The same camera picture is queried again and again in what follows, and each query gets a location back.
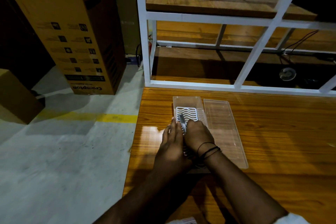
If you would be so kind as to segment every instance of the yellow floor line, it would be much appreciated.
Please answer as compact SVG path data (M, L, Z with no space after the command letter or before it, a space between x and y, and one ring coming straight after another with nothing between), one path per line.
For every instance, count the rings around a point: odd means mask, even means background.
M59 112L44 109L37 116L38 119L43 120L80 120L80 121L99 121L99 122L113 122L113 123L136 123L137 115L124 114L103 114L103 113L80 113L80 112Z

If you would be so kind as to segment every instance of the white sleeve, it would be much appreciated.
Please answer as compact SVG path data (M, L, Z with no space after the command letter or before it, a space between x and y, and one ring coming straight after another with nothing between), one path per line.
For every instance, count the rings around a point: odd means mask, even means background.
M278 219L274 224L309 224L309 223L300 215L290 213L287 216Z

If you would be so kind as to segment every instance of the hand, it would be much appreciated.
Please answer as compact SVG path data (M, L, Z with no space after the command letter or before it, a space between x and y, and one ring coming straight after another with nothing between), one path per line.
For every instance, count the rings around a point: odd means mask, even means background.
M162 143L155 156L153 171L161 178L171 180L191 168L192 162L183 153L183 132L175 118L166 127L162 135Z
M187 132L184 135L185 144L201 156L204 152L214 147L215 141L208 128L201 122L189 120Z

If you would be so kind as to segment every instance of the white metal shelf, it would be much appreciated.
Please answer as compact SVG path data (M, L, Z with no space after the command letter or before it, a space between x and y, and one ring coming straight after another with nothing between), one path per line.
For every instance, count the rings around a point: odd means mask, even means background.
M169 13L169 12L152 12L146 10L146 0L137 0L143 68L145 74L145 85L147 87L160 87L160 88L177 88L177 89L197 89L197 90L219 90L219 91L232 91L232 92L251 92L251 93L268 93L268 94L290 94L290 95L307 95L307 96L330 96L335 97L336 91L333 89L336 86L336 76L331 78L319 90L309 89L293 89L293 88L280 88L280 87L264 87L264 86L244 86L243 83L250 73L252 67L256 63L258 57L264 50L276 51L283 48L283 43L287 41L286 37L291 34L291 29L319 29L319 30L336 30L336 23L325 23L317 21L294 21L283 20L283 15L287 11L292 0L279 0L275 6L277 11L273 19L264 18L247 18L247 17L233 17L233 16L217 16L217 15L204 15L204 14L183 14L183 13ZM184 43L184 42L168 42L157 41L156 39L156 21L176 21L176 22L199 22L199 23L216 23L222 24L221 31L218 39L224 34L225 25L247 25L247 26L262 26L264 27L263 34L258 42L253 47L235 46L235 45L221 45L217 39L216 44L199 44L199 43ZM153 28L153 44L152 49L149 50L148 46L148 21L152 22ZM277 48L265 48L268 40L271 38L273 32L277 27L289 28L287 35L280 41ZM197 82L172 82L172 81L158 81L151 80L153 60L155 55L156 44L166 43L168 46L177 47L194 47L194 48L245 48L250 49L251 53L245 62L240 74L238 75L234 85L222 85L213 83L197 83Z

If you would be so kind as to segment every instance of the wooden table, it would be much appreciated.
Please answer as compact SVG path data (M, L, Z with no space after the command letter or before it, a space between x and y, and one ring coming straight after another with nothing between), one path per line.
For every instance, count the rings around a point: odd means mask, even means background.
M288 211L310 223L336 223L336 99L271 94L145 88L124 195L153 167L173 96L230 102L249 169L244 170ZM205 175L170 217L224 223L234 215L223 192Z
M149 11L274 18L278 0L146 0ZM313 14L291 4L284 19L313 21Z

